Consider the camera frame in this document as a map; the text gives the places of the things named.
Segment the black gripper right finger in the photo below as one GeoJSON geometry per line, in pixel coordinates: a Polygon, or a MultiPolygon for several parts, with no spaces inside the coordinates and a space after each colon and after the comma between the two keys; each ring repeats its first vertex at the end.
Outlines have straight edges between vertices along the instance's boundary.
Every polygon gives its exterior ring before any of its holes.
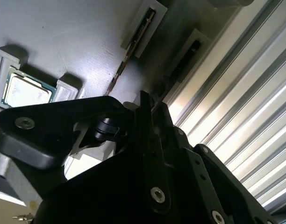
{"type": "Polygon", "coordinates": [[[171,196],[170,224],[274,224],[275,218],[205,145],[191,146],[166,104],[152,112],[171,196]]]}

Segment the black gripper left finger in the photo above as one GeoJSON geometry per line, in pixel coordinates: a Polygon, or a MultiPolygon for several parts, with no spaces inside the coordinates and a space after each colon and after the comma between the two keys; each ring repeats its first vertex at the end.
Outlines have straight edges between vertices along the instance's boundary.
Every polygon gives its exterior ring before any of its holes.
{"type": "Polygon", "coordinates": [[[42,202],[69,181],[64,163],[73,151],[110,141],[115,144],[110,158],[154,151],[164,160],[152,118],[157,106],[142,91],[134,110],[110,96],[5,109],[0,112],[0,177],[37,214],[42,202]]]}

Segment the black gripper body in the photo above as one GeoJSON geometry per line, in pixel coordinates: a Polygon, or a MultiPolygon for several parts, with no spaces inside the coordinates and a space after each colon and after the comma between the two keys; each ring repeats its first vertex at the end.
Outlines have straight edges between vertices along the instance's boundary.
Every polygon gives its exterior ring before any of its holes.
{"type": "Polygon", "coordinates": [[[58,187],[40,205],[36,224],[169,224],[165,161],[131,151],[100,163],[58,187]]]}

